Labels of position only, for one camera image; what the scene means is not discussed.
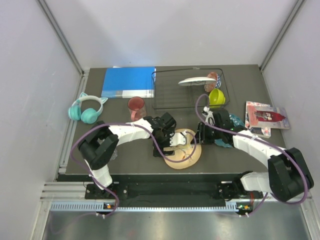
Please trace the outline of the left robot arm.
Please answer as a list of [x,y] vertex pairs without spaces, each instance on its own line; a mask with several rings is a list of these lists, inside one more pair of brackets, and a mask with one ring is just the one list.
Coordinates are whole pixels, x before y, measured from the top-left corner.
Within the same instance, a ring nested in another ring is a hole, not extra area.
[[101,126],[101,128],[90,132],[77,147],[89,167],[90,175],[97,182],[97,194],[105,199],[114,191],[108,163],[117,146],[135,140],[154,138],[153,156],[163,157],[174,154],[172,150],[165,151],[165,148],[187,144],[186,131],[176,133],[177,122],[167,112],[161,117],[145,116],[122,125],[104,124],[103,121],[97,122],[94,127]]

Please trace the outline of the red translucent mug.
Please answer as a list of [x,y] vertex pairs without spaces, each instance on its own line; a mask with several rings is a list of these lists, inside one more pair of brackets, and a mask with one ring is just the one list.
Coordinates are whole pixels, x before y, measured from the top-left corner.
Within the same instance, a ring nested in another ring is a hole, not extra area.
[[129,99],[127,106],[130,111],[130,119],[132,122],[138,121],[139,119],[147,116],[145,101],[141,97],[132,97]]

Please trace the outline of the white watermelon plate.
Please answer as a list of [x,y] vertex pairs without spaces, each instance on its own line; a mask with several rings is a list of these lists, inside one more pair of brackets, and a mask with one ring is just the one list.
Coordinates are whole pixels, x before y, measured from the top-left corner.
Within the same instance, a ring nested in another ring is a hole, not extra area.
[[199,86],[199,85],[205,85],[209,81],[214,81],[212,78],[208,77],[191,77],[186,78],[184,80],[181,80],[178,82],[179,86]]

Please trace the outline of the teal embossed plate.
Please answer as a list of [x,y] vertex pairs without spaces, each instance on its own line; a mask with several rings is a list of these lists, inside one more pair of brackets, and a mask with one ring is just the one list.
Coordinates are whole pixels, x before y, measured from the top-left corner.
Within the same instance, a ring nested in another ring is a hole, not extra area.
[[[233,122],[233,125],[234,125],[235,127],[237,127],[237,126],[242,126],[242,127],[246,128],[244,122],[243,122],[238,116],[230,113],[230,114],[229,114],[229,118],[230,118],[230,120]],[[214,143],[215,143],[217,146],[224,147],[224,148],[232,148],[232,147],[233,147],[232,145],[230,145],[230,144],[228,144],[228,143],[224,143],[222,139],[216,139],[216,140],[214,141]]]

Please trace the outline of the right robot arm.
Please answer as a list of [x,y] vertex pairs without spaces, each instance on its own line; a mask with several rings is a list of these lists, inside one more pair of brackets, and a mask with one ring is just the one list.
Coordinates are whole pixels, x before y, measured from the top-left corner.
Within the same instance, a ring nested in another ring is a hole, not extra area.
[[226,110],[211,111],[208,107],[196,115],[200,123],[200,143],[221,140],[247,153],[262,163],[266,172],[245,171],[233,180],[233,192],[245,198],[251,191],[270,193],[288,205],[301,204],[314,181],[305,159],[297,148],[285,149],[254,135],[243,125],[235,125]]

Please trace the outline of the peach bird plate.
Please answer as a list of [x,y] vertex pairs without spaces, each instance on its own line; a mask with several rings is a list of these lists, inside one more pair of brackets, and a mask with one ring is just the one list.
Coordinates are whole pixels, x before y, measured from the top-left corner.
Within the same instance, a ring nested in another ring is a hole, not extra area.
[[202,146],[200,144],[192,144],[193,137],[189,134],[185,135],[185,145],[169,146],[163,149],[163,153],[173,151],[166,157],[172,161],[164,160],[165,163],[176,170],[182,170],[196,164],[202,154]]

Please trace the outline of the orange blue patterned bowl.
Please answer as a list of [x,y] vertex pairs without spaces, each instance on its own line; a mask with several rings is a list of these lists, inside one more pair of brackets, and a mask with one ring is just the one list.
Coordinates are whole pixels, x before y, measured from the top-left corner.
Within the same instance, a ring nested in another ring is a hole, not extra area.
[[213,89],[219,89],[221,87],[221,84],[222,84],[221,77],[217,72],[210,72],[206,77],[213,79],[213,81],[208,81],[204,85],[204,90],[207,93],[210,93]]

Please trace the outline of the lime green bowl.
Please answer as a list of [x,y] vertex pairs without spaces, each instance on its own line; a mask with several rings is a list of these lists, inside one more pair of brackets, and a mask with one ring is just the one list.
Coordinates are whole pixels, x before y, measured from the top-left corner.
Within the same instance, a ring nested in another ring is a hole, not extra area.
[[225,98],[224,93],[218,88],[213,89],[209,93],[208,97],[209,97],[209,105],[211,107],[218,108],[218,107],[224,105],[226,102],[226,98]]

